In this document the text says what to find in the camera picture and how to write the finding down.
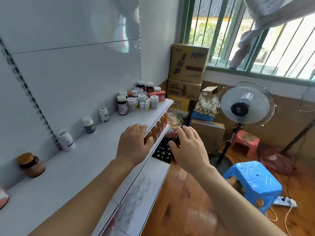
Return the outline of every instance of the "wire fan cage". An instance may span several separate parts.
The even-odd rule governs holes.
[[[246,103],[249,111],[244,117],[232,113],[235,103]],[[216,107],[219,114],[231,124],[262,126],[269,122],[276,109],[275,101],[264,87],[250,82],[236,82],[225,86],[217,95]]]

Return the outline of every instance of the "red plastic stool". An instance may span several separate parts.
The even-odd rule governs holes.
[[[231,147],[234,146],[235,143],[241,143],[248,146],[249,150],[247,156],[251,158],[255,156],[259,142],[260,139],[258,137],[246,131],[240,130],[233,138]]]

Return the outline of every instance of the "small red box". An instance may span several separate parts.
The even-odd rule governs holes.
[[[152,95],[157,95],[159,102],[165,101],[165,99],[166,99],[166,92],[165,91],[148,93],[148,97],[151,97]]]

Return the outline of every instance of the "power strip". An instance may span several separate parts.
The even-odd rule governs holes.
[[[297,207],[296,201],[286,197],[283,200],[283,197],[278,196],[278,198],[274,201],[273,205],[275,206],[287,206],[287,207]]]

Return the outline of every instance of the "fan base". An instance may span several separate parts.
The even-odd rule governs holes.
[[[218,164],[218,159],[220,157],[221,153],[219,153],[217,156],[211,155],[209,157],[209,162],[211,165],[213,165],[217,171],[220,173],[220,175],[223,175],[225,172],[227,172],[231,166],[233,166],[233,163],[228,159],[226,156],[222,159],[221,163]]]

